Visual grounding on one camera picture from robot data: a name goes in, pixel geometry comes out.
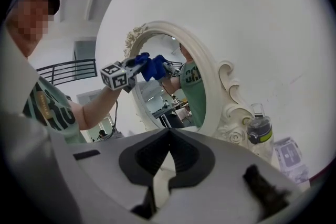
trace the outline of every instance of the graphic print on shirt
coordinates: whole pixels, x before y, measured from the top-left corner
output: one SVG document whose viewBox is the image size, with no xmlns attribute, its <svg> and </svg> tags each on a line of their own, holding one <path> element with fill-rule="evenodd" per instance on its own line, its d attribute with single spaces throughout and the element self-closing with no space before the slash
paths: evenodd
<svg viewBox="0 0 336 224">
<path fill-rule="evenodd" d="M 72 126 L 76 119 L 70 108 L 59 107 L 58 104 L 58 100 L 47 89 L 43 91 L 40 85 L 36 83 L 25 104 L 23 113 L 31 118 L 30 107 L 34 111 L 35 118 L 44 126 L 48 125 L 47 120 L 53 129 L 58 131 L 65 130 Z"/>
<path fill-rule="evenodd" d="M 201 78 L 202 78 L 201 73 L 199 72 L 197 66 L 194 66 L 192 69 L 186 70 L 185 72 L 185 82 L 186 83 L 195 82 Z"/>
</svg>

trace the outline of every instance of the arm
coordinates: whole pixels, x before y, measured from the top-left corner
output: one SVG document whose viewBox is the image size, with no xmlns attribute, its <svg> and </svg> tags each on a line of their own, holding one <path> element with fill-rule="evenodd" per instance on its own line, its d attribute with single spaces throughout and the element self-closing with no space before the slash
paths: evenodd
<svg viewBox="0 0 336 224">
<path fill-rule="evenodd" d="M 181 88 L 180 78 L 177 78 L 177 77 L 174 77 L 171 79 L 163 79 L 162 84 L 168 94 L 173 94 L 179 88 Z"/>
<path fill-rule="evenodd" d="M 72 112 L 79 124 L 80 130 L 88 130 L 96 126 L 115 104 L 121 89 L 112 91 L 105 87 L 90 103 L 82 106 L 69 100 Z"/>
</svg>

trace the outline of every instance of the water bottle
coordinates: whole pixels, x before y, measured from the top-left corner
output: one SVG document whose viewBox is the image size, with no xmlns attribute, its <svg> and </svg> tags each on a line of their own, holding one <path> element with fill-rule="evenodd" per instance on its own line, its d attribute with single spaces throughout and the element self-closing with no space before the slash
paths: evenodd
<svg viewBox="0 0 336 224">
<path fill-rule="evenodd" d="M 271 120 L 265 116 L 262 104 L 251 107 L 255 117 L 247 123 L 248 148 L 270 163 L 274 147 Z"/>
</svg>

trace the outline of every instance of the white mirror frame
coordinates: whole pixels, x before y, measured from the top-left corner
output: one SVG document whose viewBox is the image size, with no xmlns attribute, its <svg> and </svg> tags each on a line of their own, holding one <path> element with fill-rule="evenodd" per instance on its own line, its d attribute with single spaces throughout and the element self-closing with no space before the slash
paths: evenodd
<svg viewBox="0 0 336 224">
<path fill-rule="evenodd" d="M 129 32 L 125 41 L 125 58 L 138 55 L 146 40 L 154 34 L 164 34 L 176 38 L 197 63 L 204 83 L 206 114 L 202 127 L 194 131 L 247 147 L 244 122 L 252 117 L 252 113 L 250 107 L 239 95 L 239 81 L 229 78 L 233 64 L 229 61 L 223 61 L 218 65 L 207 47 L 193 34 L 164 21 L 146 23 Z M 137 83 L 132 90 L 132 97 L 138 112 L 137 115 L 141 118 L 146 130 L 162 128 L 162 124 L 153 117 L 146 107 Z"/>
</svg>

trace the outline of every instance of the green t-shirt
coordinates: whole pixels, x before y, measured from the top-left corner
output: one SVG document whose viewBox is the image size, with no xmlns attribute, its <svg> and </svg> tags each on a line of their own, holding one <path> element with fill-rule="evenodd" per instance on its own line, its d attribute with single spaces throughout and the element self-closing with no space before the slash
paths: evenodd
<svg viewBox="0 0 336 224">
<path fill-rule="evenodd" d="M 206 98 L 203 79 L 195 62 L 183 65 L 180 84 L 188 100 L 194 123 L 201 127 L 205 118 Z"/>
<path fill-rule="evenodd" d="M 86 143 L 67 97 L 42 77 L 31 91 L 23 113 L 63 135 L 68 144 Z"/>
</svg>

